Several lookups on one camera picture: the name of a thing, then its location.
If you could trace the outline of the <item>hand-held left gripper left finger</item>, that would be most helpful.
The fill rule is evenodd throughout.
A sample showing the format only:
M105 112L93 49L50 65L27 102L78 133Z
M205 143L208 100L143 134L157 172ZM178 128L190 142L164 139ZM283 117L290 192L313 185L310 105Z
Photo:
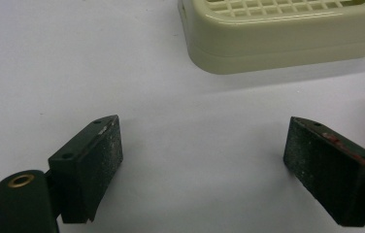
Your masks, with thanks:
M95 119L49 158L51 180L63 198L64 223L95 219L122 160L117 115Z

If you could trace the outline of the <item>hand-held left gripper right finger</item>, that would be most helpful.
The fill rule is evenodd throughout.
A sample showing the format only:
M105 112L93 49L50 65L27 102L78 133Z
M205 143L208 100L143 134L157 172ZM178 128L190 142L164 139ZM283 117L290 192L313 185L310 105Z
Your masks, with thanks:
M365 225L365 149L322 123L294 116L283 162L337 224Z

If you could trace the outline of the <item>cream plastic drain basket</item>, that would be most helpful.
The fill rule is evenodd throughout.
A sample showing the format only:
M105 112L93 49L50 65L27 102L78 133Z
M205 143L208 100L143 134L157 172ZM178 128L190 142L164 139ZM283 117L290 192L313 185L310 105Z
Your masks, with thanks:
M213 74L365 56L365 0L178 0L187 52Z

